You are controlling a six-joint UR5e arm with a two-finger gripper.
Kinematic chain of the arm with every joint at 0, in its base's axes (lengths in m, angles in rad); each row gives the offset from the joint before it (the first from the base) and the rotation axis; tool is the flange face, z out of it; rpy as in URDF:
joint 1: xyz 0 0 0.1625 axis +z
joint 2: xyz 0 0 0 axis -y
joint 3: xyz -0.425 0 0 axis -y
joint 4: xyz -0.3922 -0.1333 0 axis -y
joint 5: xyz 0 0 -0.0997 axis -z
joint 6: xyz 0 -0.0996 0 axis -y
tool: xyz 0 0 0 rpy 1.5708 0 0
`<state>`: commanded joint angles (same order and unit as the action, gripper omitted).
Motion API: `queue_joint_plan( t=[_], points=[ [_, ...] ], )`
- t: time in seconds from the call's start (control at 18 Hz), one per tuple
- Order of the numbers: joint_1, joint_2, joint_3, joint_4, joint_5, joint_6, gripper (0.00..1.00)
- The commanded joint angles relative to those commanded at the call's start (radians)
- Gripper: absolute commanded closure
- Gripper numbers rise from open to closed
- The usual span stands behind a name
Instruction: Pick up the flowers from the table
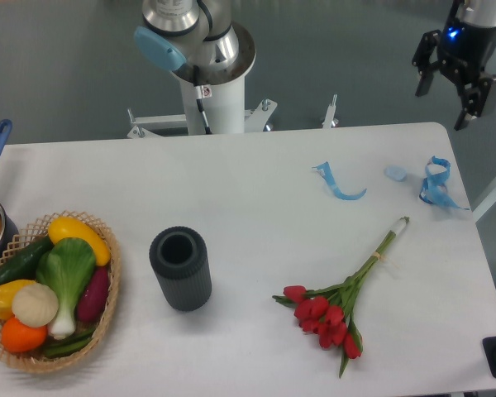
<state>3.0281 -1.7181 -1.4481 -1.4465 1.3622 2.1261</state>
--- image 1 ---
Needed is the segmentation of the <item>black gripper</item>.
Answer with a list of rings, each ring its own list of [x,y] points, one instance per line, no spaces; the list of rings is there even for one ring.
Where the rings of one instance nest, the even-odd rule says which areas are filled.
[[[438,61],[431,61],[437,48]],[[457,84],[461,111],[454,129],[466,128],[474,118],[496,107],[496,74],[481,74],[496,48],[496,3],[454,3],[442,32],[422,35],[412,59],[419,81],[416,97],[428,94],[434,74]]]

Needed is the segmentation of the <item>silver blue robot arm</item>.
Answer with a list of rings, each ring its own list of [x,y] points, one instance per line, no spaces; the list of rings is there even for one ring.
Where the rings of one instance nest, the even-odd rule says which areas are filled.
[[[245,76],[255,63],[250,33],[231,19],[228,1],[145,1],[136,46],[169,71],[183,96],[191,135],[261,132],[276,105],[245,109]],[[443,29],[426,32],[412,64],[416,95],[429,92],[435,74],[451,81],[461,101],[455,129],[494,110],[496,74],[485,66],[496,47],[496,1],[454,1]]]

